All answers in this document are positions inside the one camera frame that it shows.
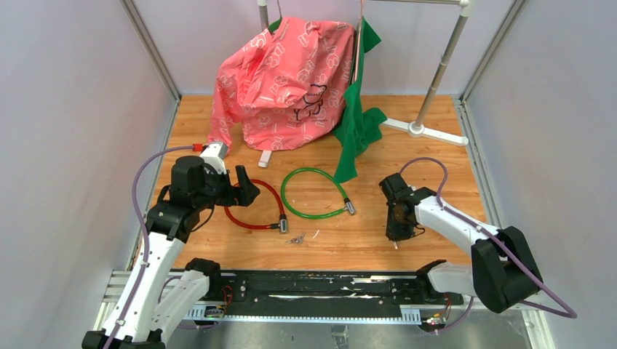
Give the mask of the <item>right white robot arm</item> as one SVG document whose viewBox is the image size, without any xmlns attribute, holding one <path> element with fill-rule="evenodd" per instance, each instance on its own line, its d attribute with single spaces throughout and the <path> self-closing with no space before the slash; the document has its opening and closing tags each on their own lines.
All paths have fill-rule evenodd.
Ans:
<svg viewBox="0 0 617 349">
<path fill-rule="evenodd" d="M 429 228 L 471 258 L 470 265 L 435 260 L 418 269 L 415 293 L 424 303 L 444 294 L 476 297 L 487 309 L 502 313 L 540 291 L 542 277 L 527 240 L 514 226 L 498 228 L 448 205 L 436 191 L 408 185 L 394 173 L 379 183 L 386 199 L 385 236 L 394 244 Z"/>
</svg>

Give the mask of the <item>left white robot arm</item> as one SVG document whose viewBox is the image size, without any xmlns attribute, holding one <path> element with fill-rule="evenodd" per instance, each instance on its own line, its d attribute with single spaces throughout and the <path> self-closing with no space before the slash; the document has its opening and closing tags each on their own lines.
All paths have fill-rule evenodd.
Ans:
<svg viewBox="0 0 617 349">
<path fill-rule="evenodd" d="M 182 156 L 175 161 L 170 184 L 142 219 L 140 262 L 101 329 L 85 334 L 83 348 L 165 348 L 200 298 L 215 300 L 221 295 L 220 264 L 198 257 L 186 265 L 167 295 L 162 291 L 204 210 L 249 206 L 259 195 L 244 166 L 235 170 L 237 185 L 219 156 Z"/>
</svg>

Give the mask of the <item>green cable lock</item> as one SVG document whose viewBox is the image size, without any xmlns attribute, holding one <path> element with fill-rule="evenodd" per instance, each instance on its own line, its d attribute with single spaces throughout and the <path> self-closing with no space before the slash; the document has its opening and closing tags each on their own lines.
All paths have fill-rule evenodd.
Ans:
<svg viewBox="0 0 617 349">
<path fill-rule="evenodd" d="M 287 199 L 287 185 L 289 184 L 289 182 L 294 176 L 299 175 L 300 173 L 304 173 L 304 172 L 315 173 L 315 174 L 321 175 L 325 177 L 326 179 L 328 179 L 337 188 L 339 194 L 341 195 L 343 202 L 344 202 L 343 208 L 336 209 L 336 210 L 333 210 L 331 212 L 327 212 L 324 214 L 307 214 L 307 213 L 297 210 L 291 204 L 291 202 Z M 281 188 L 280 188 L 280 198 L 282 200 L 283 205 L 288 210 L 290 210 L 294 215 L 305 218 L 305 219 L 309 219 L 309 220 L 324 220 L 327 218 L 338 216 L 340 214 L 343 214 L 344 212 L 347 212 L 351 216 L 357 213 L 357 210 L 354 204 L 352 203 L 351 199 L 348 197 L 342 185 L 339 182 L 337 182 L 331 174 L 328 174 L 326 171 L 322 169 L 313 168 L 313 167 L 301 167 L 301 168 L 297 168 L 289 172 L 282 181 Z"/>
</svg>

